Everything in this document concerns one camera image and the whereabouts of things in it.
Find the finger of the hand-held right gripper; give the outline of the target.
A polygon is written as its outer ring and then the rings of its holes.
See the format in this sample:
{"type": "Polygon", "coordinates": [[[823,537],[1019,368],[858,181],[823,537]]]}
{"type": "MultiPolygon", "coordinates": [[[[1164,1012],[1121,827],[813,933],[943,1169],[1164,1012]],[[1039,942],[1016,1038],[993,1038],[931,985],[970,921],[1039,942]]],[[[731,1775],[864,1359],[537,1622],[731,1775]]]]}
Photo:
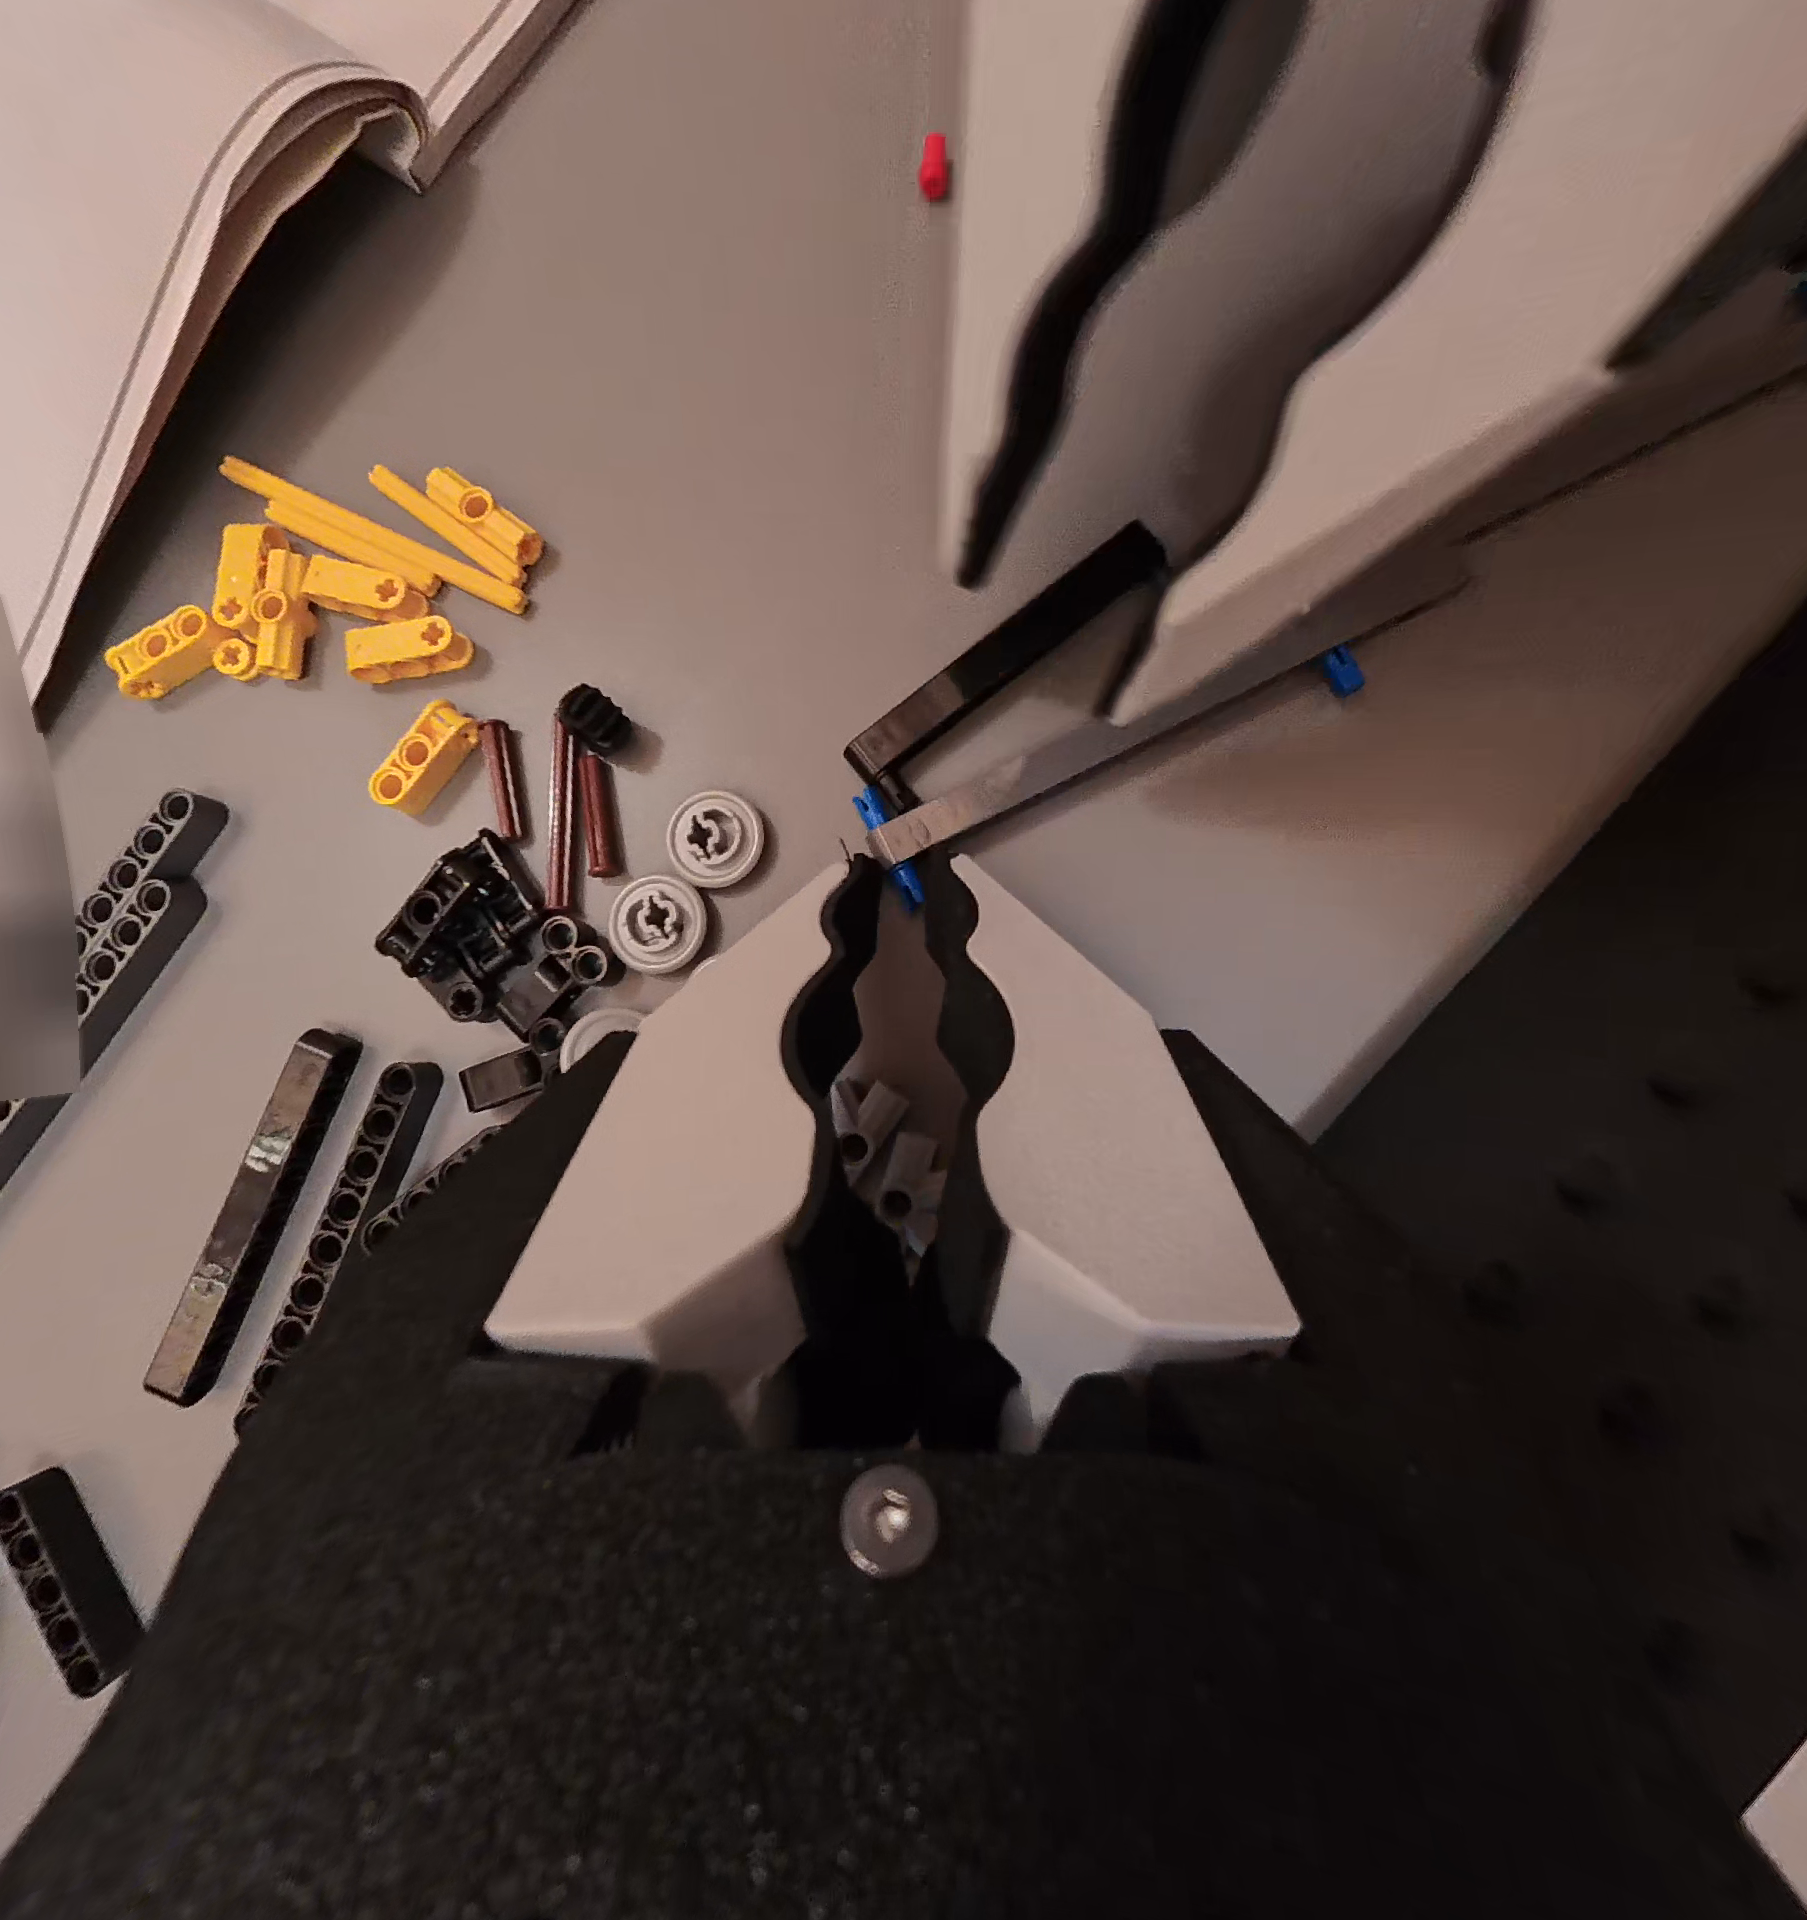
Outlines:
{"type": "Polygon", "coordinates": [[[981,588],[1059,442],[1100,302],[1151,236],[1218,2],[970,4],[940,551],[981,588]]]}
{"type": "Polygon", "coordinates": [[[1538,4],[1450,220],[1287,404],[1110,716],[1312,616],[1614,386],[1614,362],[1807,142],[1807,2],[1538,4]]]}

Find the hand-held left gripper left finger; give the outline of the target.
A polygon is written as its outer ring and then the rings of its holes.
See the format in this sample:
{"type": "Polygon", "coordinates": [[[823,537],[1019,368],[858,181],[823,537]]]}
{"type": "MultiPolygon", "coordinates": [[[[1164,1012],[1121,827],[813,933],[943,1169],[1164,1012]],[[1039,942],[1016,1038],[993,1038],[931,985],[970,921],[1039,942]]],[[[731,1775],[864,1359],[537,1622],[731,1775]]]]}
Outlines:
{"type": "Polygon", "coordinates": [[[781,1377],[802,1441],[881,1435],[882,1232],[831,1099],[881,905],[875,863],[837,863],[644,1019],[488,1314],[492,1345],[725,1398],[781,1377]]]}

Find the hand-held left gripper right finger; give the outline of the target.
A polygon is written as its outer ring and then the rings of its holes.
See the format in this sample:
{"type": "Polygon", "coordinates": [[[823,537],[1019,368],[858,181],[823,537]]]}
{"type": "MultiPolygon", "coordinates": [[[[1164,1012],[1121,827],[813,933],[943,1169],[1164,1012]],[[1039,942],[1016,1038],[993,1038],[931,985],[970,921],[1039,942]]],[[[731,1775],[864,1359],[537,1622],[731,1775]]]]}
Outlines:
{"type": "Polygon", "coordinates": [[[1012,1374],[994,1440],[1091,1374],[1282,1354],[1297,1308],[1156,1019],[973,858],[921,877],[963,1089],[932,1263],[1012,1374]]]}

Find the long dark grey lego beam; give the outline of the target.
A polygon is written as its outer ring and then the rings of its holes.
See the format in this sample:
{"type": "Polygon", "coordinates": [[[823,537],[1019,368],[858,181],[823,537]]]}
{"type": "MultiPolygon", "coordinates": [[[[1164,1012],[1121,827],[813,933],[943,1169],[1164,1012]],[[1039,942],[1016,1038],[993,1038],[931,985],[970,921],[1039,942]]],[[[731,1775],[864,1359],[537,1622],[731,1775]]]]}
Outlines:
{"type": "Polygon", "coordinates": [[[1807,369],[1807,318],[1793,288],[1807,274],[1769,274],[1742,288],[1702,323],[1700,344],[1674,344],[1638,360],[1608,397],[1590,402],[1558,436],[1517,456],[1423,530],[1396,541],[1335,595],[1308,607],[1274,635],[1237,653],[1176,700],[1127,725],[1091,722],[1012,756],[931,800],[915,799],[868,836],[868,853],[892,869],[935,848],[1048,803],[1160,742],[1214,723],[1264,688],[1302,668],[1318,672],[1324,650],[1358,644],[1452,601],[1470,583],[1475,543],[1516,518],[1567,497],[1766,394],[1807,369]]]}

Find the pile of yellow lego pieces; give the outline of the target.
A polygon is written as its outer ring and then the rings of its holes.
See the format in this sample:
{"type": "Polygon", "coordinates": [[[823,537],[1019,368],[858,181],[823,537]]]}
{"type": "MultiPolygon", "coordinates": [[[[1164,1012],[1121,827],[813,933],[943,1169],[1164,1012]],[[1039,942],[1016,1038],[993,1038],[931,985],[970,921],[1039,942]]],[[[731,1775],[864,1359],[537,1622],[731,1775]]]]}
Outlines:
{"type": "Polygon", "coordinates": [[[477,644],[447,599],[528,613],[540,532],[455,469],[434,467],[423,485],[370,469],[370,487],[414,523],[412,533],[244,459],[222,459],[219,473],[251,514],[221,530],[206,599],[102,653],[127,702],[161,704],[209,682],[301,686],[324,638],[340,640],[340,672],[354,686],[441,683],[477,664],[477,644]]]}

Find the short black lego beam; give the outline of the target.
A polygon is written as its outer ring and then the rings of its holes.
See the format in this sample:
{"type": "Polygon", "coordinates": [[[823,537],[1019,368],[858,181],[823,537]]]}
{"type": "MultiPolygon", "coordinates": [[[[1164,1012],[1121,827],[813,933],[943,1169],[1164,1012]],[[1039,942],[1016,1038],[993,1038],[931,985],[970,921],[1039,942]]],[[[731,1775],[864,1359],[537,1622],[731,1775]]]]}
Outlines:
{"type": "Polygon", "coordinates": [[[62,1466],[0,1492],[0,1555],[66,1691],[93,1699],[116,1684],[145,1622],[62,1466]]]}

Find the pile of black grey parts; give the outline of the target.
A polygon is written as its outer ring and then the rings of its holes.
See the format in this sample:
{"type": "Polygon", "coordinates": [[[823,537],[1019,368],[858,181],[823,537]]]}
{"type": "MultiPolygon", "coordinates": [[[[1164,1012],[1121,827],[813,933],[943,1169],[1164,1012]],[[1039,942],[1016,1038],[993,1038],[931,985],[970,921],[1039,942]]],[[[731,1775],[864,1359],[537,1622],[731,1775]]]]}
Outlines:
{"type": "MultiPolygon", "coordinates": [[[[631,886],[631,905],[619,909],[608,940],[570,911],[545,905],[515,846],[494,830],[434,858],[374,947],[452,1021],[497,1021],[515,1039],[511,1051],[463,1072],[470,1112],[510,1108],[540,1094],[565,1058],[591,1048],[593,1033],[624,1031],[635,1019],[624,1006],[587,1006],[590,994],[624,971],[678,974],[698,958],[706,893],[719,877],[720,826],[755,830],[760,821],[738,799],[717,791],[694,799],[674,830],[682,841],[678,867],[631,886]]],[[[324,1227],[346,1235],[346,1263],[372,1254],[483,1142],[468,1142],[402,1187],[424,1079],[420,1064],[386,1068],[365,1108],[324,1206],[324,1227]]]]}

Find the black perforated panel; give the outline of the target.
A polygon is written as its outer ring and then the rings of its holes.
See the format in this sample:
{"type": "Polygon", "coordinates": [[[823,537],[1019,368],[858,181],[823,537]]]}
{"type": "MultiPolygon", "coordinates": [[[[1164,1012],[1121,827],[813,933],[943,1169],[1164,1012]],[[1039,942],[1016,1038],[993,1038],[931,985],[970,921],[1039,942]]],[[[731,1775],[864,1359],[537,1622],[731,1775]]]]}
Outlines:
{"type": "Polygon", "coordinates": [[[1807,601],[1319,1147],[1747,1811],[1807,1742],[1807,601]]]}

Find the stack of dark grey beams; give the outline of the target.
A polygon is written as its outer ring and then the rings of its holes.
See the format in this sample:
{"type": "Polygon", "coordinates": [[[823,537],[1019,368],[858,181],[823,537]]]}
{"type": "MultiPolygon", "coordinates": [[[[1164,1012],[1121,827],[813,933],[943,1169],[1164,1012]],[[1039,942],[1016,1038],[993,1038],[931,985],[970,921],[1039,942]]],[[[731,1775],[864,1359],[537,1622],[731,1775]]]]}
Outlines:
{"type": "MultiPolygon", "coordinates": [[[[171,790],[79,902],[82,1075],[97,1067],[199,924],[209,902],[196,870],[226,821],[226,805],[171,790]]],[[[66,1094],[0,1099],[0,1196],[68,1103],[66,1094]]]]}

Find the open instruction booklet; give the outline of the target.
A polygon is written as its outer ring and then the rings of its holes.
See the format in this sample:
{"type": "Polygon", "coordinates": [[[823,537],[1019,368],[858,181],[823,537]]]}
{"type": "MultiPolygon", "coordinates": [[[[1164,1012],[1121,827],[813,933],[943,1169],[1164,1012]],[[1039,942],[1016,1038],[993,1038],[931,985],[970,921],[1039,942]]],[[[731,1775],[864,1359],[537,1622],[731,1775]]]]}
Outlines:
{"type": "Polygon", "coordinates": [[[0,2],[0,601],[31,699],[202,347],[349,150],[427,188],[566,2],[0,2]]]}

